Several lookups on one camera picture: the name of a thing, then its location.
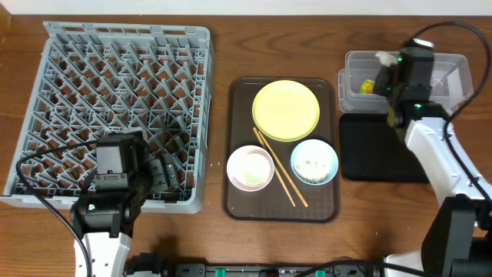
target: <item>dish rack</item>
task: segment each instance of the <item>dish rack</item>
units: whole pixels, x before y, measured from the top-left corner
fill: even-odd
[[[141,128],[152,159],[175,167],[178,184],[151,193],[143,212],[195,213],[203,207],[214,48],[204,27],[44,22],[49,39],[0,201],[44,207],[15,173],[36,151]],[[22,165],[57,209],[69,209],[95,148],[82,146]],[[91,184],[89,191],[94,191]]]

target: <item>brown tray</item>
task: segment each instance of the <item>brown tray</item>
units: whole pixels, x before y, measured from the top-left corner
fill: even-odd
[[[256,94],[267,84],[277,80],[292,80],[306,85],[316,96],[320,105],[320,119],[314,131],[296,142],[278,142],[267,137],[282,165],[309,204],[304,207],[298,195],[283,176],[296,207],[287,197],[278,177],[274,175],[264,189],[243,192],[231,184],[227,173],[224,176],[223,208],[233,219],[280,222],[319,222],[334,220],[340,211],[339,173],[325,185],[308,185],[299,180],[290,167],[291,153],[295,146],[306,139],[320,139],[337,151],[337,113],[333,87],[321,79],[309,78],[240,78],[229,88],[228,136],[226,156],[244,145],[260,146],[253,133],[255,126],[251,107]]]

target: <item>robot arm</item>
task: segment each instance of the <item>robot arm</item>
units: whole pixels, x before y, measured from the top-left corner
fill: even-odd
[[[483,199],[484,197],[471,184],[443,140],[443,126],[442,118],[424,117],[421,120],[412,120],[404,142],[422,164],[440,207],[448,196],[466,195],[470,199]],[[492,195],[492,186],[485,181],[468,158],[454,134],[452,124],[449,124],[447,133],[451,135],[451,143],[461,160],[474,176],[479,177],[478,182],[487,194]]]
[[[85,180],[85,191],[71,207],[71,220],[91,257],[92,274],[121,277],[133,224],[152,187],[148,145],[136,134],[110,135],[97,143],[96,155],[97,174]],[[95,193],[88,193],[93,179]],[[75,261],[75,276],[87,276],[78,243]]]
[[[385,262],[424,270],[439,276],[489,276],[492,274],[492,235],[474,238],[474,225],[490,230],[490,203],[465,174],[444,139],[446,111],[430,102],[433,45],[418,39],[407,43],[396,64],[383,66],[375,93],[387,97],[388,124],[416,155],[434,189],[440,210],[420,251],[389,255]],[[485,193],[488,184],[468,158],[447,125],[449,141],[459,159]],[[385,269],[387,277],[409,276]]]

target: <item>yellow object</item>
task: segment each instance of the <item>yellow object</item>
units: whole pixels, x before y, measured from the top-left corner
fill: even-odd
[[[320,118],[313,92],[301,83],[282,80],[263,87],[253,101],[253,119],[268,137],[293,142],[309,135]]]
[[[373,94],[374,93],[374,84],[375,84],[374,81],[365,80],[362,83],[361,90],[359,91],[359,93],[361,93],[361,94]]]

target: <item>wooden chopsticks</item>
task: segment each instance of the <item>wooden chopsticks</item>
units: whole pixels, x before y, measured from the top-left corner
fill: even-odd
[[[256,128],[253,128],[253,131],[254,131],[254,134],[256,135],[256,137],[258,138],[258,141],[260,141],[260,144],[261,144],[261,147],[263,147],[263,149],[267,150],[267,147],[265,146],[264,142],[263,142],[263,139],[261,139],[261,136],[260,134],[258,133],[258,130]],[[285,193],[287,193],[287,196],[289,197],[289,199],[291,200],[291,203],[292,205],[295,207],[295,203],[294,203],[294,200],[292,200],[292,196],[291,194],[289,193],[288,189],[287,189],[287,186],[285,186],[285,183],[284,183],[284,180],[282,179],[282,176],[280,175],[280,172],[278,171],[277,169],[277,166],[274,166],[275,168],[275,175],[277,175],[278,179],[280,180],[280,183],[282,184],[282,186],[284,187],[284,190],[285,190]]]
[[[304,204],[304,206],[307,208],[308,207],[308,203],[306,202],[306,200],[304,199],[304,197],[302,197],[302,194],[301,192],[299,192],[299,189],[298,187],[294,184],[294,181],[292,181],[291,177],[289,176],[289,174],[287,173],[287,170],[285,170],[284,166],[282,165],[282,163],[280,162],[280,160],[277,158],[277,155],[275,155],[275,152],[274,150],[270,147],[270,145],[268,144],[267,140],[264,138],[263,134],[261,134],[257,129],[256,127],[253,127],[253,131],[255,133],[255,135],[258,137],[258,140],[260,141],[261,143],[261,146],[263,148],[265,148],[265,146],[268,148],[268,151],[270,151],[270,154],[272,156],[274,156],[274,159],[275,161],[277,162],[278,166],[280,166],[280,169],[282,170],[282,172],[285,174],[285,177],[287,178],[287,180],[289,181],[289,183],[291,183],[292,185],[292,188],[294,188],[295,192],[298,194],[299,198],[301,199],[302,203]],[[294,205],[295,207],[295,204],[294,204],[294,201],[292,200],[292,197],[291,197],[291,194],[289,193],[289,191],[287,190],[287,187],[285,186],[284,184],[284,180],[282,180],[282,178],[280,177],[280,173],[278,172],[277,168],[275,167],[275,173],[277,173],[277,177],[280,179],[280,183],[284,186],[284,190],[285,192],[287,193],[287,195],[289,196],[289,199],[291,200],[292,202],[292,205]]]

